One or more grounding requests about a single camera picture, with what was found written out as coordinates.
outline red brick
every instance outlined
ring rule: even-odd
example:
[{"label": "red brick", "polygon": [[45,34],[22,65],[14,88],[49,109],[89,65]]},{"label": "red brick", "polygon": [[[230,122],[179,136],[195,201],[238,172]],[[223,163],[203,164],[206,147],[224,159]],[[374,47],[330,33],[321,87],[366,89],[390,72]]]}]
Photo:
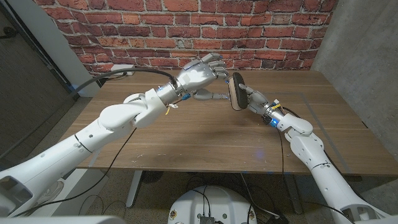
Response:
[{"label": "red brick", "polygon": [[67,34],[73,33],[69,23],[64,23],[64,22],[59,22],[59,21],[55,21],[55,23],[57,24],[57,27],[60,31],[67,33]]},{"label": "red brick", "polygon": [[302,0],[275,0],[268,5],[270,12],[297,12],[300,10]]},{"label": "red brick", "polygon": [[149,60],[153,66],[178,66],[178,60],[175,58],[151,58]]},{"label": "red brick", "polygon": [[223,25],[223,16],[214,14],[192,14],[191,24]]},{"label": "red brick", "polygon": [[298,25],[322,25],[327,15],[321,14],[293,14],[292,22]]},{"label": "red brick", "polygon": [[112,49],[113,54],[117,57],[125,57],[127,56],[127,52],[124,49]]},{"label": "red brick", "polygon": [[119,35],[118,30],[114,26],[102,26],[104,35]]},{"label": "red brick", "polygon": [[176,14],[175,23],[181,25],[189,25],[189,14]]},{"label": "red brick", "polygon": [[248,35],[247,29],[242,28],[218,28],[216,32],[217,38],[243,38]]},{"label": "red brick", "polygon": [[119,34],[123,36],[147,37],[150,34],[149,27],[139,27],[139,26],[119,26],[118,31]]},{"label": "red brick", "polygon": [[282,49],[292,49],[292,50],[307,50],[311,46],[311,40],[282,40],[280,47]]},{"label": "red brick", "polygon": [[85,0],[58,0],[61,6],[66,6],[74,9],[87,10],[87,2]]},{"label": "red brick", "polygon": [[168,27],[169,37],[200,37],[199,27]]},{"label": "red brick", "polygon": [[252,59],[254,57],[253,50],[244,50],[241,52],[241,59]]},{"label": "red brick", "polygon": [[111,61],[113,63],[121,63],[121,64],[128,64],[128,65],[136,65],[136,59],[134,58],[126,58],[126,57],[111,57]]},{"label": "red brick", "polygon": [[330,12],[336,4],[336,0],[324,0],[320,12]]},{"label": "red brick", "polygon": [[102,36],[102,30],[99,26],[87,25],[86,29],[89,33],[93,34],[94,36]]},{"label": "red brick", "polygon": [[105,64],[105,65],[93,65],[94,72],[110,72],[113,64]]},{"label": "red brick", "polygon": [[219,40],[193,40],[194,49],[220,49],[220,47]]},{"label": "red brick", "polygon": [[146,0],[146,7],[148,11],[161,11],[162,3],[160,0]]},{"label": "red brick", "polygon": [[301,63],[300,60],[286,60],[277,62],[275,68],[300,68]]},{"label": "red brick", "polygon": [[68,43],[72,44],[72,45],[88,45],[88,44],[90,44],[90,42],[88,41],[88,38],[85,35],[65,36],[65,38],[68,40]]},{"label": "red brick", "polygon": [[310,38],[320,38],[324,37],[326,33],[327,27],[322,27],[322,28],[313,28],[311,31]]},{"label": "red brick", "polygon": [[145,14],[141,15],[141,21],[145,24],[172,25],[172,14]]},{"label": "red brick", "polygon": [[84,51],[81,47],[70,47],[75,54],[83,54]]},{"label": "red brick", "polygon": [[130,38],[131,47],[144,47],[144,39]]},{"label": "red brick", "polygon": [[166,37],[166,28],[164,27],[151,27],[152,35],[154,37]]},{"label": "red brick", "polygon": [[286,52],[285,60],[297,60],[300,52]]},{"label": "red brick", "polygon": [[282,25],[289,24],[291,14],[274,14],[272,16],[272,24]]},{"label": "red brick", "polygon": [[186,65],[186,64],[188,64],[188,63],[190,63],[192,60],[191,59],[189,59],[189,58],[180,58],[179,60],[178,60],[178,65],[179,65],[179,67],[182,67],[182,66],[184,66],[184,65]]},{"label": "red brick", "polygon": [[88,0],[91,9],[105,9],[105,0]]},{"label": "red brick", "polygon": [[217,12],[250,13],[252,1],[218,1]]},{"label": "red brick", "polygon": [[251,60],[235,60],[235,68],[259,68],[261,66],[261,60],[251,59]]},{"label": "red brick", "polygon": [[308,12],[315,12],[319,9],[321,0],[304,0],[304,10]]},{"label": "red brick", "polygon": [[150,65],[148,58],[136,58],[137,65]]},{"label": "red brick", "polygon": [[240,20],[241,20],[240,16],[235,16],[235,15],[225,16],[225,23],[227,26],[237,26]]},{"label": "red brick", "polygon": [[172,57],[196,57],[198,52],[192,50],[177,50],[171,52]]},{"label": "red brick", "polygon": [[170,57],[170,51],[169,50],[156,50],[155,56],[156,57]]},{"label": "red brick", "polygon": [[108,6],[110,9],[143,11],[144,0],[108,0]]},{"label": "red brick", "polygon": [[198,0],[163,0],[164,6],[173,12],[196,12],[198,10]]},{"label": "red brick", "polygon": [[280,39],[268,39],[266,47],[270,49],[278,49],[280,44]]},{"label": "red brick", "polygon": [[216,30],[214,30],[212,27],[202,27],[201,36],[204,38],[215,38]]},{"label": "red brick", "polygon": [[311,49],[318,49],[321,46],[322,39],[314,39],[311,43]]},{"label": "red brick", "polygon": [[261,37],[262,27],[249,28],[248,37]]},{"label": "red brick", "polygon": [[82,63],[95,63],[95,58],[92,54],[78,55],[77,57]]},{"label": "red brick", "polygon": [[40,6],[43,5],[52,5],[55,3],[55,0],[36,0],[36,3]]},{"label": "red brick", "polygon": [[241,52],[240,51],[223,50],[223,51],[219,51],[217,53],[222,55],[223,59],[239,59],[240,56],[241,56]]},{"label": "red brick", "polygon": [[291,37],[294,27],[265,27],[263,37]]},{"label": "red brick", "polygon": [[200,10],[202,12],[216,12],[217,1],[215,0],[201,0]]},{"label": "red brick", "polygon": [[234,47],[235,45],[235,40],[223,40],[221,42],[221,46],[223,47],[224,50],[230,50]]},{"label": "red brick", "polygon": [[77,21],[87,23],[86,16],[83,13],[81,13],[81,12],[72,12],[72,15],[74,16],[74,18]]},{"label": "red brick", "polygon": [[254,13],[266,12],[269,1],[256,1],[254,2]]},{"label": "red brick", "polygon": [[285,54],[286,52],[278,50],[258,50],[254,54],[254,58],[283,60]]},{"label": "red brick", "polygon": [[308,27],[296,27],[293,36],[297,38],[307,38],[310,28]]},{"label": "red brick", "polygon": [[116,38],[116,37],[102,37],[98,38],[98,41],[102,46],[105,47],[128,47],[129,42],[125,38]]},{"label": "red brick", "polygon": [[162,48],[174,48],[175,41],[172,39],[146,39],[145,43],[147,47],[162,47]]},{"label": "red brick", "polygon": [[118,12],[92,12],[86,13],[89,23],[113,23],[121,24],[122,15]]},{"label": "red brick", "polygon": [[132,57],[155,57],[155,51],[150,49],[127,49]]},{"label": "red brick", "polygon": [[104,49],[101,46],[83,47],[83,50],[85,51],[86,54],[104,53],[108,56],[112,56],[112,51],[110,49]]},{"label": "red brick", "polygon": [[43,10],[54,19],[73,19],[70,11],[65,8],[43,8]]},{"label": "red brick", "polygon": [[317,55],[317,50],[301,52],[299,59],[313,59]]},{"label": "red brick", "polygon": [[272,16],[269,13],[261,14],[258,16],[243,16],[241,19],[242,26],[255,26],[269,24]]},{"label": "red brick", "polygon": [[137,14],[123,13],[123,21],[125,24],[139,24]]},{"label": "red brick", "polygon": [[95,55],[95,60],[97,62],[111,62],[111,59],[106,54],[97,54]]},{"label": "red brick", "polygon": [[305,59],[303,63],[303,68],[310,68],[313,63],[313,59]]}]

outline robot finger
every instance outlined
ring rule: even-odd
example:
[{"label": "robot finger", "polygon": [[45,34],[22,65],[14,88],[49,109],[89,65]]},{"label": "robot finger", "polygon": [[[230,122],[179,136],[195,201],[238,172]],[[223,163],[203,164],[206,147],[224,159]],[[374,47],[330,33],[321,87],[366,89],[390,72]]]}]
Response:
[{"label": "robot finger", "polygon": [[201,61],[203,63],[209,63],[209,62],[212,62],[212,61],[215,61],[215,60],[220,60],[222,58],[223,58],[223,56],[221,56],[218,53],[210,53],[210,54],[204,56],[203,58],[201,58]]}]

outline silver robotic hand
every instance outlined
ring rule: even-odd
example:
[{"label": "silver robotic hand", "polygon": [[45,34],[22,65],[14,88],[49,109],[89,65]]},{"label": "silver robotic hand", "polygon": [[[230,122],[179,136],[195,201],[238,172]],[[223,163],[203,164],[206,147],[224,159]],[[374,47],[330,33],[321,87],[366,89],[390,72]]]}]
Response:
[{"label": "silver robotic hand", "polygon": [[225,94],[211,93],[203,89],[216,79],[225,80],[228,77],[226,65],[220,61],[221,59],[220,54],[210,53],[200,60],[193,60],[179,73],[177,86],[168,83],[156,91],[157,95],[165,105],[173,103],[183,93],[192,93],[197,100],[228,98]]}]

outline table leg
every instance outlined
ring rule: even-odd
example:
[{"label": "table leg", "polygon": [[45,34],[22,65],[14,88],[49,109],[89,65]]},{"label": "table leg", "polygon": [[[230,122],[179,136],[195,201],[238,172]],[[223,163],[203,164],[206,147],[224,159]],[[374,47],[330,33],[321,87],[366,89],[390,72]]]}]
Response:
[{"label": "table leg", "polygon": [[287,184],[287,191],[291,200],[294,213],[300,215],[303,213],[303,207],[300,203],[299,190],[297,189],[296,180],[294,175],[285,175],[285,180]]},{"label": "table leg", "polygon": [[126,202],[127,208],[131,208],[134,204],[134,201],[135,201],[137,193],[138,193],[139,182],[141,180],[141,174],[142,174],[142,170],[134,171],[134,176],[132,177],[129,195],[127,196],[127,202]]}]

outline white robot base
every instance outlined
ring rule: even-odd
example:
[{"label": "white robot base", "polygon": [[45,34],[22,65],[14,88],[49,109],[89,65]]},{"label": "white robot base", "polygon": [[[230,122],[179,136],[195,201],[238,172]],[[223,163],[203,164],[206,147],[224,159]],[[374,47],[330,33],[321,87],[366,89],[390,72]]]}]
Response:
[{"label": "white robot base", "polygon": [[[207,199],[201,194],[205,191]],[[169,213],[168,224],[187,223],[247,223],[257,224],[250,203],[233,190],[220,186],[201,186],[190,190],[177,199]]]}]

